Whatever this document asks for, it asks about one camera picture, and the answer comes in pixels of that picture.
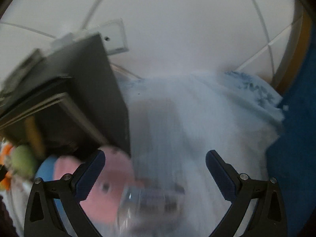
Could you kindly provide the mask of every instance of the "metal screw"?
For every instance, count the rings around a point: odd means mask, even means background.
[[[276,180],[276,178],[271,177],[271,178],[270,178],[270,182],[271,182],[271,183],[277,183],[277,180]]]
[[[72,174],[67,173],[67,174],[64,174],[64,175],[63,175],[62,179],[67,181],[67,180],[69,180],[71,177],[72,177]]]
[[[38,184],[38,183],[40,183],[42,180],[43,180],[42,178],[38,177],[38,178],[36,178],[36,179],[34,180],[34,183]]]
[[[240,174],[242,180],[248,180],[249,176],[247,174]]]

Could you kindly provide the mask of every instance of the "pink plush toy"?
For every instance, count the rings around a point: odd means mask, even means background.
[[[114,223],[121,195],[126,184],[143,187],[136,181],[131,160],[114,147],[101,147],[105,153],[105,166],[91,189],[88,198],[80,202],[86,215],[103,223]],[[81,162],[72,156],[57,159],[54,165],[54,180],[66,173],[73,173]]]

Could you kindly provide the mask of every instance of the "blue gripper pad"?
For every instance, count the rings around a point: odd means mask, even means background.
[[[233,202],[239,188],[238,173],[232,165],[226,164],[214,150],[206,154],[205,162],[224,199]]]
[[[73,174],[72,189],[77,202],[85,200],[95,181],[105,166],[105,154],[102,150],[95,151],[87,162],[81,164]]]

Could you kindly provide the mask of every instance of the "toy eye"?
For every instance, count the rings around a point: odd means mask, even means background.
[[[108,183],[104,183],[102,185],[102,191],[104,191],[105,193],[108,193],[110,189],[110,185]]]

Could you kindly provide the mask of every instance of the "white tiled wall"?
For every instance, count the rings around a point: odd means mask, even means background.
[[[0,21],[1,77],[50,37],[78,31],[95,1],[14,0]],[[238,69],[270,82],[301,26],[292,25],[302,13],[297,0],[100,1],[88,28],[122,18],[129,52],[110,59],[141,77]]]

